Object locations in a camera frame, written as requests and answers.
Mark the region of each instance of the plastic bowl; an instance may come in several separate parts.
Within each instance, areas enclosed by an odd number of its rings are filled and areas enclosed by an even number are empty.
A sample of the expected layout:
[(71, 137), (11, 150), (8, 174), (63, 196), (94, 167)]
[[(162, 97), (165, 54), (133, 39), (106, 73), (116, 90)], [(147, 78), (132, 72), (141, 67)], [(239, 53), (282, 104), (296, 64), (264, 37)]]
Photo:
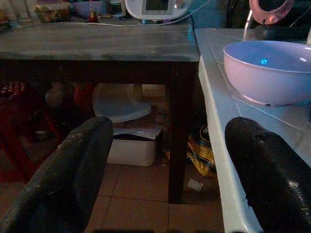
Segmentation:
[[(73, 4), (74, 10), (82, 17), (89, 18), (90, 16), (90, 2), (89, 1), (80, 1)], [(103, 2), (102, 1), (93, 1), (92, 10), (96, 12), (97, 15), (102, 13)]]
[(280, 41), (243, 41), (224, 48), (231, 84), (259, 104), (311, 99), (311, 46)]

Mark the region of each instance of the tile floor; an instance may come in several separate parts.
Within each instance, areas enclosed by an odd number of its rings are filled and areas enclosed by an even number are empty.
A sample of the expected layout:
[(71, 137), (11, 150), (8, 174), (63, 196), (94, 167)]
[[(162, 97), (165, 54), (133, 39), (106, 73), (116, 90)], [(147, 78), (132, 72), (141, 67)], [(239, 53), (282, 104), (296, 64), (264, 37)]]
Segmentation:
[[(167, 203), (168, 174), (160, 158), (151, 167), (108, 164), (85, 232), (224, 232), (217, 180), (203, 178), (188, 164), (183, 204), (176, 205)], [(190, 178), (204, 183), (201, 192), (186, 187)], [(0, 217), (23, 188), (22, 183), (0, 183)]]

